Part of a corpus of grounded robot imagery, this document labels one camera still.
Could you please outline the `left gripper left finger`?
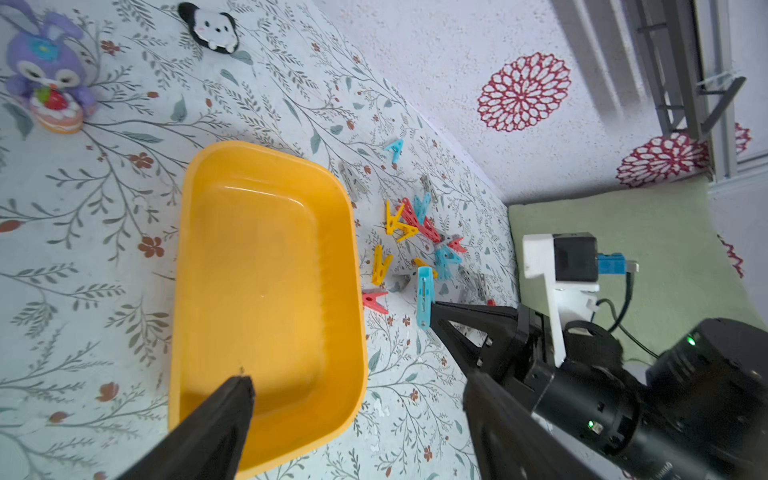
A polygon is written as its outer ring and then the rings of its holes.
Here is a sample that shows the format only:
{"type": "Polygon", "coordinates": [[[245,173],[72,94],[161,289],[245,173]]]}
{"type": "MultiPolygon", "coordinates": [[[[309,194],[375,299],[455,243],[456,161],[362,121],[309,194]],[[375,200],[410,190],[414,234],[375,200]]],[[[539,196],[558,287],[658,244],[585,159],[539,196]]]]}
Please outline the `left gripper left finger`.
{"type": "Polygon", "coordinates": [[[121,478],[233,479],[244,450],[254,400],[250,377],[227,379],[121,478]]]}

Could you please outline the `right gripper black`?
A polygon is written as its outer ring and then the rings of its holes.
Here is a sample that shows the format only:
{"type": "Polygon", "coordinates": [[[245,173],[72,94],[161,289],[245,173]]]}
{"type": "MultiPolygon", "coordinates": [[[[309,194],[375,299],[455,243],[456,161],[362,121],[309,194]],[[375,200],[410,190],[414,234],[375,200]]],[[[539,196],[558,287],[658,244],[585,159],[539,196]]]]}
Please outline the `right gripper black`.
{"type": "Polygon", "coordinates": [[[462,370],[485,373],[522,407],[588,448],[618,456],[636,433],[639,407],[623,349],[604,328],[572,321],[557,363],[549,318],[527,306],[435,302],[431,329],[462,370]]]}

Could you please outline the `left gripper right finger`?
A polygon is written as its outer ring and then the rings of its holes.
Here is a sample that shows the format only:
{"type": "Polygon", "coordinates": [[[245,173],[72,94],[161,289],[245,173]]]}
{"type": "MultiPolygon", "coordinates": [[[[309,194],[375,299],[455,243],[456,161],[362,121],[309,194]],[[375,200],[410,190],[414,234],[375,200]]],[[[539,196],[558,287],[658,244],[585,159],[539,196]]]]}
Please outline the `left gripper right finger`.
{"type": "Polygon", "coordinates": [[[467,377],[464,411],[482,479],[596,479],[485,373],[467,377]]]}

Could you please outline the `yellow plastic storage box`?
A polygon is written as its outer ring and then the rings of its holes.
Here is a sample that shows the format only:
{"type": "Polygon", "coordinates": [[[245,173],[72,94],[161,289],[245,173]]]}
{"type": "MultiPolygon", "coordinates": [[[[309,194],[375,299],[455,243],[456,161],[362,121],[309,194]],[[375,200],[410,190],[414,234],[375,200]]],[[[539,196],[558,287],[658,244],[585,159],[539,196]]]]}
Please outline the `yellow plastic storage box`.
{"type": "Polygon", "coordinates": [[[332,173],[243,141],[201,150],[183,185],[169,424],[244,375],[255,404],[239,478],[342,434],[368,379],[361,294],[353,210],[332,173]]]}

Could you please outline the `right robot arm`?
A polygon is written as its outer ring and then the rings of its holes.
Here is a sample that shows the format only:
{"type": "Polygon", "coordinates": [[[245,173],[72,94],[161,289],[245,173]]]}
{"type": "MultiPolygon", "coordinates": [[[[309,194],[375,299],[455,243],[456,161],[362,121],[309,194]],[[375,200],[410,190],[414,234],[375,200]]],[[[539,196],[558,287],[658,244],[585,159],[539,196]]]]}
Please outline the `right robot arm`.
{"type": "Polygon", "coordinates": [[[767,475],[767,334],[701,321],[643,379],[620,343],[585,321],[563,331],[526,306],[436,302],[431,329],[466,375],[464,410],[485,479],[590,479],[551,424],[637,479],[767,475]]]}

